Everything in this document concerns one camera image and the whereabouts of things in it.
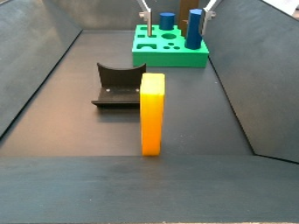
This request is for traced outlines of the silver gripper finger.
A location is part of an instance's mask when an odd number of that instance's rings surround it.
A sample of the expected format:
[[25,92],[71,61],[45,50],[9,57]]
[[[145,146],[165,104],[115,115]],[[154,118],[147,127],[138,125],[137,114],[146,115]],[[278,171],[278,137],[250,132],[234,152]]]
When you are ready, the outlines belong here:
[[201,26],[201,34],[206,34],[209,21],[217,17],[216,9],[221,4],[221,0],[210,0],[208,6],[204,8],[204,20]]
[[146,0],[137,0],[142,11],[139,12],[139,17],[146,21],[147,24],[147,36],[153,36],[153,10],[149,7]]

